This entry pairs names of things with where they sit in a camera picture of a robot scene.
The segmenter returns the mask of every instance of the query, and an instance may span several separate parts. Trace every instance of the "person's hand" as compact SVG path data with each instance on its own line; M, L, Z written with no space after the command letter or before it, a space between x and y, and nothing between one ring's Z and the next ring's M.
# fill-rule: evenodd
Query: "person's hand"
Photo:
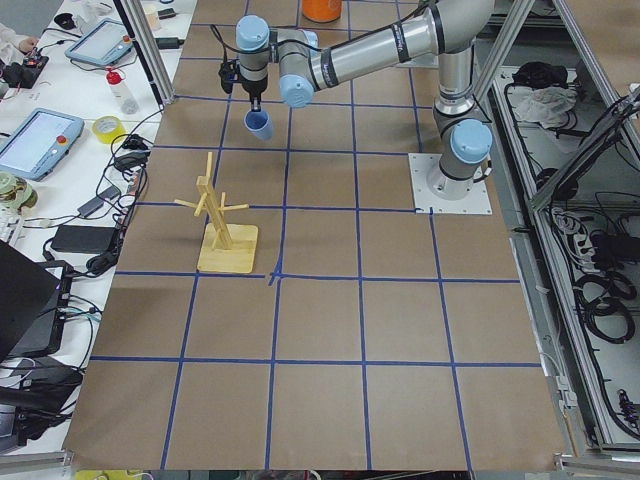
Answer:
M23 41L21 41L18 44L18 49L22 53L29 53L31 50L36 48L36 45L38 44L38 40L40 39L36 37L25 38Z

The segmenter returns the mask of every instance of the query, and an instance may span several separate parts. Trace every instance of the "black bag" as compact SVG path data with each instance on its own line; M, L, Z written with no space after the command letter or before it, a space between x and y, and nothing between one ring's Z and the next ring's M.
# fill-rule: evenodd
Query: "black bag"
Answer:
M543 62L525 63L513 74L513 81L534 90L553 86L567 88L567 69Z

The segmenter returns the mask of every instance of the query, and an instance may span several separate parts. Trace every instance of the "red cap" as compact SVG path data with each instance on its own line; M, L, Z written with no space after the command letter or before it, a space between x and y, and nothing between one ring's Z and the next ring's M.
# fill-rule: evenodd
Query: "red cap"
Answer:
M109 85L117 85L122 81L122 77L116 72L113 67L107 67L107 82Z

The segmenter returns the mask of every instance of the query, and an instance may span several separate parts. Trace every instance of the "wooden stand base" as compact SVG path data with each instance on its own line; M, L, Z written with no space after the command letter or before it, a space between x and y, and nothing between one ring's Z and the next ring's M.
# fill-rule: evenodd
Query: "wooden stand base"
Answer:
M207 225L198 270L201 272L251 273L258 243L258 227L255 225L227 224L233 246L225 250L216 242L216 229L212 223Z

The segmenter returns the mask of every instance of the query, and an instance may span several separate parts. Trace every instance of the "orange container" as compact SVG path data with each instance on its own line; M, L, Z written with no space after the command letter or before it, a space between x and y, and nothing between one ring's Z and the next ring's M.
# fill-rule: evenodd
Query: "orange container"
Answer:
M302 14L313 22L333 22L342 14L342 0L302 0Z

